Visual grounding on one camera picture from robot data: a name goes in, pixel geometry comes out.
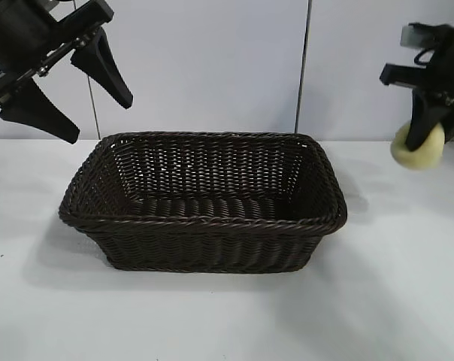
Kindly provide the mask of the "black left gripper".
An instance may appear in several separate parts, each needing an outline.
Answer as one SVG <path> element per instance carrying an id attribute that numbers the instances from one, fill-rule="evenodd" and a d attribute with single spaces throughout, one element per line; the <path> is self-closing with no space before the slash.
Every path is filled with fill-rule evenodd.
<path id="1" fill-rule="evenodd" d="M 72 50 L 71 64 L 129 109 L 133 95 L 100 28 L 113 17 L 105 1 L 88 1 L 61 20 L 43 1 L 0 1 L 0 118 L 74 144 L 80 130 L 31 79 L 45 76 Z"/>

